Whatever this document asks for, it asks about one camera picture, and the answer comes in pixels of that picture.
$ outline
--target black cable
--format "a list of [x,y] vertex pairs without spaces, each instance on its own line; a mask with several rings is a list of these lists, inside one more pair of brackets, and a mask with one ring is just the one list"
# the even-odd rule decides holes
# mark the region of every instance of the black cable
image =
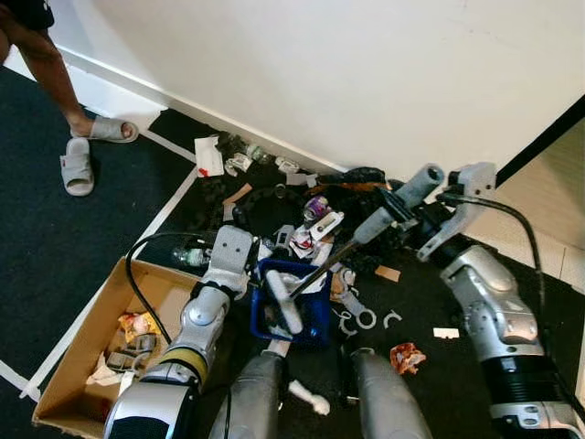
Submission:
[[132,246],[132,248],[128,251],[128,253],[126,254],[126,267],[125,268],[126,268],[126,277],[128,278],[128,282],[130,283],[130,286],[132,287],[134,293],[136,294],[136,297],[138,297],[138,300],[140,300],[140,303],[143,304],[146,311],[148,311],[148,313],[153,317],[153,320],[156,323],[156,325],[158,326],[158,328],[161,330],[161,334],[165,338],[166,343],[168,343],[170,345],[171,341],[173,341],[173,340],[168,335],[168,332],[166,332],[166,329],[165,329],[165,326],[163,325],[163,322],[161,322],[161,319],[158,317],[158,315],[154,311],[153,307],[148,303],[148,300],[146,300],[146,297],[144,297],[144,295],[140,291],[140,288],[138,288],[138,284],[134,280],[134,276],[132,273],[132,257],[136,253],[136,251],[149,241],[153,241],[153,240],[156,240],[158,238],[163,238],[163,237],[167,237],[167,236],[191,236],[191,237],[201,238],[200,233],[194,233],[194,232],[188,232],[188,231],[166,231],[166,232],[155,233],[153,235],[149,235],[146,238],[143,238],[143,239],[139,240],[138,242],[136,242]]
[[491,199],[486,198],[479,198],[479,197],[468,197],[465,195],[456,195],[450,193],[442,193],[437,196],[439,201],[456,201],[460,203],[468,203],[468,204],[476,204],[479,206],[484,206],[490,209],[500,210],[508,215],[511,215],[515,219],[517,219],[522,227],[524,228],[528,240],[530,241],[530,248],[532,250],[532,259],[534,260],[534,269],[537,273],[538,279],[538,296],[539,296],[539,303],[538,303],[538,310],[537,310],[537,323],[540,324],[544,321],[544,310],[546,304],[546,296],[545,296],[545,276],[542,273],[542,265],[540,263],[540,253],[538,253],[538,246],[537,246],[537,238],[534,235],[534,231],[532,230],[532,226],[528,219],[522,215],[519,211],[506,204],[498,203],[497,201],[492,201]]
[[539,333],[541,334],[543,347],[545,349],[545,355],[547,358],[550,359],[553,365],[555,365],[555,378],[557,383],[563,392],[565,398],[569,401],[570,406],[573,410],[577,413],[580,419],[585,423],[585,408],[580,403],[579,399],[575,396],[575,393],[569,389],[569,385],[563,379],[563,377],[558,372],[558,368],[556,367],[555,361],[552,358],[551,348],[550,348],[550,338],[548,336],[548,326],[544,320],[544,313],[545,313],[545,304],[546,304],[546,297],[545,297],[545,276],[542,273],[542,266],[540,263],[540,254],[538,253],[538,246],[537,246],[537,239],[535,237],[534,231],[528,219],[522,215],[516,209],[507,206],[506,204],[498,203],[497,201],[492,201],[491,199],[479,198],[479,197],[468,197],[465,195],[457,195],[457,194],[450,194],[450,193],[442,193],[437,196],[439,201],[451,201],[451,202],[458,202],[458,203],[468,203],[468,204],[476,204],[479,206],[484,206],[490,209],[496,209],[511,215],[512,217],[516,218],[522,227],[524,228],[528,240],[530,241],[530,248],[532,250],[532,258],[534,259],[534,267],[535,272],[537,273],[538,277],[538,293],[539,293],[539,307],[537,313],[537,325],[539,328]]
[[231,388],[228,388],[228,406],[226,407],[226,425],[223,430],[223,439],[229,437],[229,418],[231,418]]

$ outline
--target blue basket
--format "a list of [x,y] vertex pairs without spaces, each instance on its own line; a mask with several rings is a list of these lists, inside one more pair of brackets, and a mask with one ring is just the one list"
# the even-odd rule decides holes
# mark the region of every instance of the blue basket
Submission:
[[[264,274],[269,270],[305,277],[317,268],[314,265],[263,259],[258,263],[257,270],[260,278],[263,278]],[[327,272],[324,287],[321,291],[312,294],[300,294],[296,298],[295,303],[303,319],[303,331],[292,336],[292,338],[278,336],[268,330],[264,307],[266,305],[276,305],[277,302],[267,288],[254,288],[250,316],[251,333],[260,338],[275,338],[277,340],[287,340],[293,343],[317,346],[327,345],[329,343],[329,314],[331,309],[329,304],[329,291],[331,290],[331,278],[331,272]]]

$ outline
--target white slide sandal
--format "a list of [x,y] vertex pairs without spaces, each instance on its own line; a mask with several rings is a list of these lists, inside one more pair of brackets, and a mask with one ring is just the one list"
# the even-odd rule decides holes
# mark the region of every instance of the white slide sandal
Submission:
[[[132,128],[132,135],[124,137],[122,134],[122,125],[128,124]],[[122,119],[111,119],[108,117],[97,116],[93,121],[91,133],[89,136],[79,135],[71,130],[72,137],[83,137],[89,140],[104,140],[114,142],[115,144],[128,144],[138,137],[138,126],[135,123],[123,121]]]
[[83,137],[67,142],[65,155],[60,157],[63,186],[73,197],[85,197],[93,190],[90,143]]

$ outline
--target cardboard box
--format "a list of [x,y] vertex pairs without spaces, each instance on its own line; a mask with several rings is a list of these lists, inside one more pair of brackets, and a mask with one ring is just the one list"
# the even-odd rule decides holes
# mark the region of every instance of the cardboard box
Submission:
[[[114,267],[95,305],[58,365],[33,413],[34,424],[59,428],[64,433],[101,439],[106,416],[116,401],[119,385],[86,385],[99,355],[115,343],[118,317],[144,308],[125,275],[125,260]],[[138,286],[160,316],[171,337],[180,330],[179,317],[197,278],[147,262],[133,262]],[[162,337],[157,351],[166,343]]]

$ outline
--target plastic bottle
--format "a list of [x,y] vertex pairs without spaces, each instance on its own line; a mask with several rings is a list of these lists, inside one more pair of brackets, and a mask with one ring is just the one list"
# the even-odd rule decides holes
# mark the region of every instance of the plastic bottle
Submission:
[[250,144],[246,147],[246,155],[261,165],[268,165],[272,161],[272,156],[256,144]]
[[205,255],[203,249],[184,249],[176,247],[173,249],[173,258],[181,265],[201,267],[209,263],[210,259]]

